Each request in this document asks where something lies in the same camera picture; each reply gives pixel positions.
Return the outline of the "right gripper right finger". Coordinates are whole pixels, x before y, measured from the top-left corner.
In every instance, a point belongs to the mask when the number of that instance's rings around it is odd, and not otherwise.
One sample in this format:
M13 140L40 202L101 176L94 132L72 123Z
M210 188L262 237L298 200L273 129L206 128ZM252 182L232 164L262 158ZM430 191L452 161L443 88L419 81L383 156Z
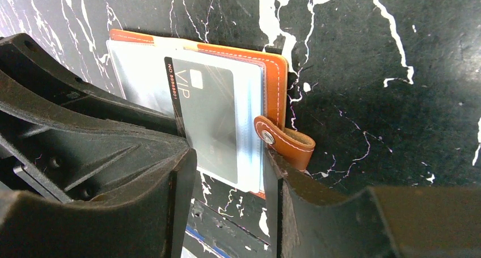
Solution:
M366 187L345 196L264 152L273 257L479 257L480 188Z

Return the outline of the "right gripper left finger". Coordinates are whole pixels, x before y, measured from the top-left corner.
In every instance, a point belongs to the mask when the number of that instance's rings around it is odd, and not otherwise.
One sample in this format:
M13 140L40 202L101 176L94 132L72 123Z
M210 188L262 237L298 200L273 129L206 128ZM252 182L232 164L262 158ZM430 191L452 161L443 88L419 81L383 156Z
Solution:
M180 257L196 176L186 149L90 201L1 192L2 257Z

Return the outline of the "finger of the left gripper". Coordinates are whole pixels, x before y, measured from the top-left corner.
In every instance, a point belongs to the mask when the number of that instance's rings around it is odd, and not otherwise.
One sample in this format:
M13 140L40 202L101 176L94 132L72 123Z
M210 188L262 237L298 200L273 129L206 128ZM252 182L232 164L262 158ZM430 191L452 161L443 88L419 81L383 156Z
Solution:
M189 152L180 137L90 117L1 75L1 149L44 198L89 200L140 180L153 183Z
M174 119L83 81L26 33L1 38L1 70L36 95L71 111L178 134Z

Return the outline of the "black VIP credit card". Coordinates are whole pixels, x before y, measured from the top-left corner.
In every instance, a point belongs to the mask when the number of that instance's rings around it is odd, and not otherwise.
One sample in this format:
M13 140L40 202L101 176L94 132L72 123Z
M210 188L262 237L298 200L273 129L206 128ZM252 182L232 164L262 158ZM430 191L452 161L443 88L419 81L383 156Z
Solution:
M176 116L198 168L218 179L238 182L233 73L225 68L165 57L174 77L172 97Z

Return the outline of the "brown leather card holder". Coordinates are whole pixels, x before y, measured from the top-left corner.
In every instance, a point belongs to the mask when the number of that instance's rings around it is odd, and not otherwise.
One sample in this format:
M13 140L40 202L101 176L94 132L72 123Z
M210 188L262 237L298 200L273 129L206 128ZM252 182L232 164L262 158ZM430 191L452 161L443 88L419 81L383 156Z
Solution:
M213 65L233 73L238 182L218 181L243 192L262 193L263 155L272 148L295 169L304 171L315 141L285 125L288 62L279 55L112 29L107 41L114 71L126 100L174 119L187 138L172 102L174 77L165 57Z

